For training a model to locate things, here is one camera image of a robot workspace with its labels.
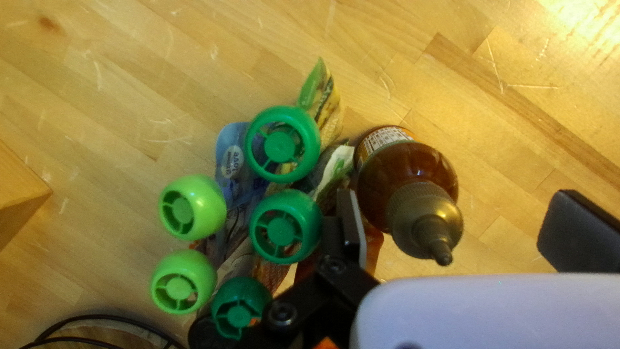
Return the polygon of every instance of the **wood grain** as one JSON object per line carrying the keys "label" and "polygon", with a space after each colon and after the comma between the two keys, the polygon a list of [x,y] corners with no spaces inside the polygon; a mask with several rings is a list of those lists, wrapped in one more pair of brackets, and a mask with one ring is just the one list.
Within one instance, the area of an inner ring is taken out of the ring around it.
{"label": "wood grain", "polygon": [[212,175],[220,128],[292,103],[318,57],[342,138],[400,124],[459,176],[454,263],[386,236],[378,278],[553,272],[535,241],[554,192],[620,216],[619,13],[615,0],[0,3],[0,139],[53,190],[0,253],[0,346],[92,312],[186,336],[192,316],[147,292],[187,247],[157,196]]}

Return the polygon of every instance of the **bottle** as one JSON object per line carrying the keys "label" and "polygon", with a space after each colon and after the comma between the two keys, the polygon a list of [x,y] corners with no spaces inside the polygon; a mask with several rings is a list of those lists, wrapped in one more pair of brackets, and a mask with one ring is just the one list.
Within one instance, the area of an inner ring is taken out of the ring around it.
{"label": "bottle", "polygon": [[355,150],[357,194],[368,222],[406,254],[446,266],[463,233],[458,182],[439,151],[399,126],[366,134]]}

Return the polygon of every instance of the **bottle cap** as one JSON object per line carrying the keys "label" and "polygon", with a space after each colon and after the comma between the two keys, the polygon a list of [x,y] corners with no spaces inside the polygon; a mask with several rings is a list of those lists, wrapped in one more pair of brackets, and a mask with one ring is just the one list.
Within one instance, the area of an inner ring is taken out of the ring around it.
{"label": "bottle cap", "polygon": [[151,298],[170,314],[198,310],[211,297],[217,275],[206,257],[196,250],[179,250],[162,259],[151,278]]}
{"label": "bottle cap", "polygon": [[321,238],[322,215],[308,195],[285,189],[263,199],[250,218],[254,249],[278,264],[296,263],[316,248]]}
{"label": "bottle cap", "polygon": [[164,188],[159,196],[159,217],[172,236],[198,240],[224,226],[226,201],[213,179],[193,174]]}
{"label": "bottle cap", "polygon": [[452,263],[452,249],[463,234],[463,217],[450,195],[429,181],[400,187],[386,208],[390,233],[406,254],[439,265]]}
{"label": "bottle cap", "polygon": [[269,290],[256,279],[239,276],[226,281],[211,303],[211,316],[219,334],[239,340],[243,330],[259,319],[272,300]]}
{"label": "bottle cap", "polygon": [[[250,167],[259,176],[275,183],[291,183],[305,177],[319,160],[319,128],[302,108],[276,106],[260,112],[250,124],[244,141]],[[275,171],[281,163],[296,168],[283,174]]]}

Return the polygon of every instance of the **wire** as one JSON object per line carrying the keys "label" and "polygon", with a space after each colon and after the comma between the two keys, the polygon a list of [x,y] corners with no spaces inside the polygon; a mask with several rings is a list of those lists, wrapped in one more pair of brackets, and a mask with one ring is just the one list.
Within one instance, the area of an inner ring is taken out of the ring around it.
{"label": "wire", "polygon": [[32,343],[26,344],[19,349],[30,349],[34,347],[39,347],[40,345],[45,345],[45,344],[54,343],[54,342],[80,342],[80,343],[96,345],[97,347],[107,348],[107,349],[123,349],[114,344],[109,344],[106,342],[101,342],[100,340],[82,338],[82,337],[54,337],[54,338],[48,338],[44,340],[37,340]]}
{"label": "wire", "polygon": [[106,314],[92,314],[92,315],[81,315],[81,316],[75,316],[75,317],[70,317],[68,319],[64,319],[62,321],[59,321],[57,323],[55,323],[54,325],[48,327],[45,331],[43,331],[35,340],[33,343],[38,343],[39,341],[42,341],[44,339],[46,339],[47,337],[49,337],[50,335],[52,335],[54,332],[58,331],[59,329],[61,329],[63,326],[65,326],[66,324],[69,324],[71,322],[75,322],[75,321],[80,321],[80,320],[99,320],[99,319],[103,319],[103,320],[112,320],[112,321],[118,321],[118,322],[124,322],[126,324],[130,324],[130,325],[134,325],[137,326],[141,329],[145,329],[151,333],[156,334],[157,336],[161,337],[162,339],[164,339],[165,341],[167,341],[167,345],[164,348],[169,348],[170,344],[172,344],[173,346],[177,347],[178,349],[185,349],[185,347],[183,345],[181,345],[176,339],[172,338],[170,335],[164,333],[163,331],[156,329],[153,326],[144,324],[140,321],[137,320],[133,320],[133,319],[129,319],[127,317],[122,317],[122,316],[117,316],[117,315],[106,315]]}

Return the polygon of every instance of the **light green bottle cap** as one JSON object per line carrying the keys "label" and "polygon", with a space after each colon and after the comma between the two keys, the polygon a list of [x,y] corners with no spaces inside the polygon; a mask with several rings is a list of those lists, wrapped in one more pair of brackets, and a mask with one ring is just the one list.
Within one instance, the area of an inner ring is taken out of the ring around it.
{"label": "light green bottle cap", "polygon": [[[266,160],[258,163],[254,137],[264,138],[261,143]],[[321,136],[319,128],[302,108],[276,106],[260,112],[250,124],[244,142],[250,167],[259,176],[275,183],[290,183],[305,177],[319,160]],[[295,163],[289,173],[274,173],[277,164]]]}
{"label": "light green bottle cap", "polygon": [[173,181],[161,192],[159,216],[173,236],[199,240],[224,225],[226,201],[213,179],[193,174]]}
{"label": "light green bottle cap", "polygon": [[219,334],[239,340],[252,319],[260,319],[272,300],[269,290],[256,279],[240,276],[226,281],[211,303],[211,316]]}
{"label": "light green bottle cap", "polygon": [[249,235],[256,252],[278,264],[308,257],[321,239],[319,206],[301,191],[285,189],[263,199],[250,218]]}
{"label": "light green bottle cap", "polygon": [[216,283],[215,270],[202,253],[179,250],[155,267],[151,298],[165,312],[188,314],[205,305]]}

